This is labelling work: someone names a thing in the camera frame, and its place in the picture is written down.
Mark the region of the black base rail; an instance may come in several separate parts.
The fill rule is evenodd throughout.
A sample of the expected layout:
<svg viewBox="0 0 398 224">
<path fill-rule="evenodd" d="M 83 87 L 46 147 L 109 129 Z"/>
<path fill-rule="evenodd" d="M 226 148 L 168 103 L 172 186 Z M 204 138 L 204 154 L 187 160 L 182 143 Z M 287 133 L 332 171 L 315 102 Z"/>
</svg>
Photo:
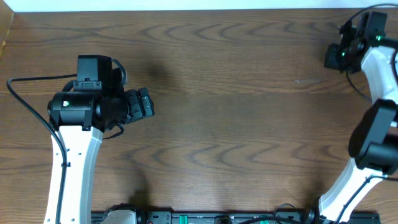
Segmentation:
<svg viewBox="0 0 398 224">
<path fill-rule="evenodd" d="M 172 208 L 149 207 L 146 209 L 122 203 L 105 211 L 91 212 L 92 223 L 137 223 L 137 224 L 217 224 L 217 223 L 329 223 L 315 213 L 308 215 L 294 207 L 282 205 L 274 212 L 187 212 Z"/>
</svg>

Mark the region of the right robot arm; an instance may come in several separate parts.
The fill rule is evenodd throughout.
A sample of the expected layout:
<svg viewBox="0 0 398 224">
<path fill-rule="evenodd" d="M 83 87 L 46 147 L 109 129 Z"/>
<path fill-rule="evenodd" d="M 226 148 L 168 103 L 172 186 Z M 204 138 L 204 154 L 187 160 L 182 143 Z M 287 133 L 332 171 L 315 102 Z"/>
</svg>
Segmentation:
<svg viewBox="0 0 398 224">
<path fill-rule="evenodd" d="M 341 42 L 330 44 L 324 66 L 350 76 L 363 72 L 371 107 L 354 129 L 350 159 L 336 182 L 305 215 L 305 223 L 348 223 L 357 204 L 397 170 L 397 40 L 384 32 L 387 15 L 367 7 L 340 28 Z"/>
</svg>

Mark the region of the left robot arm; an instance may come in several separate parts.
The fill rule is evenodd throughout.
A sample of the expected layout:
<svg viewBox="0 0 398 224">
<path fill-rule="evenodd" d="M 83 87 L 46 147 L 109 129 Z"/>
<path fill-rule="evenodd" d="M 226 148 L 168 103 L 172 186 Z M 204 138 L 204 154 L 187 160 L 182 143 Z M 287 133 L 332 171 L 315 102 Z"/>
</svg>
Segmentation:
<svg viewBox="0 0 398 224">
<path fill-rule="evenodd" d="M 79 55 L 76 80 L 48 104 L 53 162 L 45 223 L 90 223 L 95 164 L 103 134 L 155 114 L 146 88 L 124 90 L 124 67 Z"/>
</svg>

